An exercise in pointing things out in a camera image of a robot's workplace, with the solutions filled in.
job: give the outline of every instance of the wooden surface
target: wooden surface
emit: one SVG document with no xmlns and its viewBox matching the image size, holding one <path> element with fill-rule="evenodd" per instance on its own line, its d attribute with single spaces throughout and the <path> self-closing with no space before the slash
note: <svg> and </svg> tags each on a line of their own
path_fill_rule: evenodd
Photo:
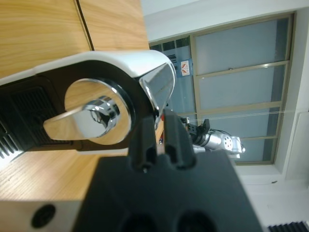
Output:
<svg viewBox="0 0 309 232">
<path fill-rule="evenodd" d="M 96 50 L 149 49 L 138 0 L 81 0 L 81 6 Z M 0 1 L 0 77 L 88 51 L 83 29 L 73 0 Z M 80 200 L 98 157 L 27 152 L 0 170 L 0 200 Z"/>
<path fill-rule="evenodd" d="M 162 131 L 161 121 L 157 142 Z M 0 170 L 0 200 L 81 200 L 99 157 L 75 150 L 27 152 Z"/>
<path fill-rule="evenodd" d="M 1 0 L 0 31 L 0 78 L 90 49 L 72 0 Z"/>
<path fill-rule="evenodd" d="M 140 0 L 80 0 L 95 50 L 149 49 Z"/>
</svg>

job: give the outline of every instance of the coffee machine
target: coffee machine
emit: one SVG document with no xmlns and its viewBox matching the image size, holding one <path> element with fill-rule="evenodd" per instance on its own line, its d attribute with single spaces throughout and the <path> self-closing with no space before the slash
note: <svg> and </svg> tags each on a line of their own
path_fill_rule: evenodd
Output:
<svg viewBox="0 0 309 232">
<path fill-rule="evenodd" d="M 0 79 L 1 156 L 128 147 L 140 120 L 161 118 L 175 86 L 162 53 L 90 51 Z"/>
</svg>

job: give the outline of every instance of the silver robotic arm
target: silver robotic arm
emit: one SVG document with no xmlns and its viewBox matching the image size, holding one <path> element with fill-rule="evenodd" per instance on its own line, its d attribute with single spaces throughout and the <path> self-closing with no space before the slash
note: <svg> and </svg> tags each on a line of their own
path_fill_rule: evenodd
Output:
<svg viewBox="0 0 309 232">
<path fill-rule="evenodd" d="M 246 151 L 239 137 L 223 130 L 211 129 L 208 119 L 200 126 L 190 124 L 188 118 L 181 118 L 181 121 L 192 138 L 195 153 L 204 152 L 205 149 L 224 150 L 230 158 L 240 158 L 240 154 Z"/>
</svg>

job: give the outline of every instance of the metal handle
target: metal handle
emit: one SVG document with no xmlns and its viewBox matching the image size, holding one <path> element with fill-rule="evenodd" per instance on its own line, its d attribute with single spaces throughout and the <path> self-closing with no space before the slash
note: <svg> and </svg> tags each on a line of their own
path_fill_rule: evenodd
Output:
<svg viewBox="0 0 309 232">
<path fill-rule="evenodd" d="M 130 99 L 114 82 L 80 79 L 66 92 L 68 111 L 46 120 L 43 126 L 55 140 L 88 139 L 102 145 L 116 144 L 131 130 L 131 111 L 127 103 Z"/>
<path fill-rule="evenodd" d="M 102 96 L 85 105 L 44 122 L 49 137 L 56 140 L 83 140 L 101 137 L 120 119 L 119 108 L 109 97 Z"/>
</svg>

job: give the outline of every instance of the sticker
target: sticker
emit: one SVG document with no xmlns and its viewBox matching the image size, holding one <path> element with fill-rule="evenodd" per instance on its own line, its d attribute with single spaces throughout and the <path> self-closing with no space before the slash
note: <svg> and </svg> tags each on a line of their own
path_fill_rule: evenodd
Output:
<svg viewBox="0 0 309 232">
<path fill-rule="evenodd" d="M 190 75 L 190 68 L 189 68 L 189 61 L 188 60 L 181 62 L 181 68 L 182 68 L 182 76 Z"/>
</svg>

